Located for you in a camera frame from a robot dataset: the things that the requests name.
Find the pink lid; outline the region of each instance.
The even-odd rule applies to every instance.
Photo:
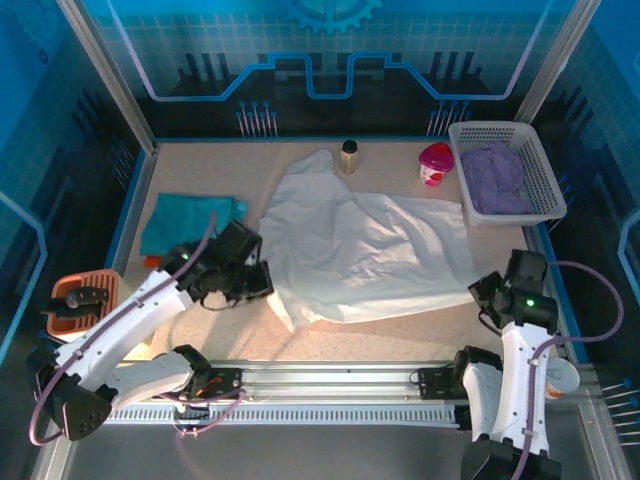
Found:
[[[425,167],[450,172],[453,169],[453,153],[446,143],[434,143],[420,154],[420,163]]]

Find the small bottle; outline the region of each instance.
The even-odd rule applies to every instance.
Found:
[[[340,152],[340,170],[346,175],[351,175],[358,169],[358,144],[353,140],[347,140],[342,144]]]

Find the gear logo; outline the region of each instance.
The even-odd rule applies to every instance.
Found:
[[[349,27],[360,28],[360,21],[370,19],[371,11],[381,6],[380,0],[291,0],[287,10],[301,28],[332,35],[336,30],[347,33]]]

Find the purple cloth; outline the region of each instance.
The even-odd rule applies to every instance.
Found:
[[[485,215],[533,213],[524,190],[522,159],[500,142],[463,153],[462,169],[473,206]]]

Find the basket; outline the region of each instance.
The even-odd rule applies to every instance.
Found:
[[[109,291],[109,301],[103,305],[100,318],[107,316],[131,295],[131,290],[117,272],[114,270],[94,270],[62,277],[54,285],[51,297],[64,297],[71,290],[79,287],[105,288]],[[82,336],[98,322],[99,320],[93,315],[76,319],[61,319],[50,313],[47,318],[47,332],[52,337],[71,342]]]
[[[531,125],[516,122],[453,123],[449,127],[449,138],[469,224],[530,226],[566,215],[567,204],[538,134]],[[491,142],[504,143],[509,150],[522,159],[525,177],[525,191],[522,193],[531,202],[533,214],[484,215],[473,207],[460,155]]]

